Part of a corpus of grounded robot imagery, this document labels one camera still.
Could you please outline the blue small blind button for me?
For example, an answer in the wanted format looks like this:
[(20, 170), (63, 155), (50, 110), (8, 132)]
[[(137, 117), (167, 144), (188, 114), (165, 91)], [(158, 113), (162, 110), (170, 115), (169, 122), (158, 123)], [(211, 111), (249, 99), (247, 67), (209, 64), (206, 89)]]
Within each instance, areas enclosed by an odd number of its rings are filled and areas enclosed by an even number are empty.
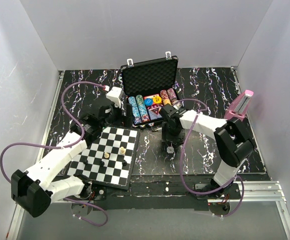
[(144, 99), (144, 104), (146, 105), (146, 106), (152, 106), (153, 105), (153, 103), (154, 103), (154, 101), (153, 101), (153, 99), (152, 98), (146, 98), (146, 99)]

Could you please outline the blue playing card deck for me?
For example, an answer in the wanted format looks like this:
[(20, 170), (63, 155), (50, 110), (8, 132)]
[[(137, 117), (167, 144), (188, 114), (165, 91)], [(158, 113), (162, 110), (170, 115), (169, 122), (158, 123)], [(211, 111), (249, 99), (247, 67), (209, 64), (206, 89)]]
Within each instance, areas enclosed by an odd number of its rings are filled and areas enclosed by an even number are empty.
[(161, 119), (162, 116), (160, 114), (160, 111), (161, 111), (161, 107), (148, 109), (147, 112), (148, 112), (150, 120), (154, 121), (154, 120)]

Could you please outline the yellow big blind button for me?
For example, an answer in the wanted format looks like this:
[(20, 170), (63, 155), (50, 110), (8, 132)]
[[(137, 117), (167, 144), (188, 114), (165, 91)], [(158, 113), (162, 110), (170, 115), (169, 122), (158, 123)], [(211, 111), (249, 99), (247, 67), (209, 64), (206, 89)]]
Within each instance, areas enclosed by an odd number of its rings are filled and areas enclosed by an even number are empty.
[(158, 95), (158, 96), (154, 96), (153, 98), (152, 98), (152, 100), (153, 100), (153, 102), (155, 103), (155, 104), (161, 104), (162, 103), (162, 98)]

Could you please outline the black poker set case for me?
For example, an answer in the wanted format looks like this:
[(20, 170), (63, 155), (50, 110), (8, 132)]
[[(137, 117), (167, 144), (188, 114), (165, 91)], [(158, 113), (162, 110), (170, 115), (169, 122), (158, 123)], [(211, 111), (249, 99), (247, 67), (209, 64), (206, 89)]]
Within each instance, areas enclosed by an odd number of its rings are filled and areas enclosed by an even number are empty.
[(127, 64), (120, 67), (125, 98), (151, 96), (172, 88), (178, 62), (178, 57), (170, 51), (165, 52), (164, 57), (152, 60), (133, 62), (131, 58), (127, 59)]

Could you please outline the black white chess board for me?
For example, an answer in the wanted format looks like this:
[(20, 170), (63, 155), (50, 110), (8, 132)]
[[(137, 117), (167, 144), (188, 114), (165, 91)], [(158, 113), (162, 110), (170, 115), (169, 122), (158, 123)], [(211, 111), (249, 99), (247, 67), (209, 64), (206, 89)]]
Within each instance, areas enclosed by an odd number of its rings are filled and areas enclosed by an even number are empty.
[(140, 138), (140, 130), (109, 126), (90, 147), (70, 162), (67, 175), (81, 174), (94, 184), (129, 188)]

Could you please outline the white poker chip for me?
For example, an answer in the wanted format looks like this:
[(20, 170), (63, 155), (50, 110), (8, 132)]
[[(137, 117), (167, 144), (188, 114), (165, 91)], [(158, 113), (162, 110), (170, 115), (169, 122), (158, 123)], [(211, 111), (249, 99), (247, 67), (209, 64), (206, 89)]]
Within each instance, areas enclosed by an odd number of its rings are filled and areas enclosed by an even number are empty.
[(167, 152), (168, 154), (173, 154), (173, 153), (175, 152), (175, 149), (174, 149), (172, 146), (168, 146), (168, 147), (166, 148), (166, 152)]

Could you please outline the triangular all-in marker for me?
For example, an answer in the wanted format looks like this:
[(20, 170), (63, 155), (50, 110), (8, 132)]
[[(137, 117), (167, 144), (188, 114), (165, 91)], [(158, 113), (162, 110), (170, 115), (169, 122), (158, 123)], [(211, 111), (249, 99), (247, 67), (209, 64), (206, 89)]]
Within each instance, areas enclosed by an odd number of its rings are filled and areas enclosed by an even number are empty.
[(153, 108), (151, 109), (150, 111), (152, 112), (153, 115), (156, 115), (156, 116), (160, 116), (160, 110), (161, 110), (161, 107), (156, 107), (156, 108)]

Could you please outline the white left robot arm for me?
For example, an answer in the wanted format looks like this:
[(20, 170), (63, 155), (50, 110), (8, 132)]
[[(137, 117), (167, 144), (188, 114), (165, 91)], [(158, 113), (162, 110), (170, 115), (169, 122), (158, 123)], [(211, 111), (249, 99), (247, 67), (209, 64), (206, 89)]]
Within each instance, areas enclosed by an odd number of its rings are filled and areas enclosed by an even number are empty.
[(93, 181), (128, 187), (138, 132), (110, 103), (74, 119), (62, 141), (25, 171), (11, 176), (11, 197), (32, 217), (58, 200), (88, 199)]

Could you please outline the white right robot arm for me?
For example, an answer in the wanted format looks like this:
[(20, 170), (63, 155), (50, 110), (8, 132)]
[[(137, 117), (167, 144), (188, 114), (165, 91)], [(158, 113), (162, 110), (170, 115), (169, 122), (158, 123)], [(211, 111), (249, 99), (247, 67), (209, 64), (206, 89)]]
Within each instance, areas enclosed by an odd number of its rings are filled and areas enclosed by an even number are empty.
[(237, 117), (220, 119), (198, 113), (185, 108), (176, 109), (170, 104), (163, 106), (160, 114), (167, 123), (167, 132), (176, 135), (182, 130), (204, 134), (216, 142), (221, 158), (219, 167), (204, 189), (195, 191), (187, 186), (183, 176), (183, 161), (185, 147), (182, 148), (179, 161), (180, 179), (187, 192), (196, 196), (213, 195), (222, 199), (230, 192), (229, 185), (236, 179), (238, 170), (243, 161), (247, 159), (256, 148), (253, 137), (248, 132), (244, 123)]

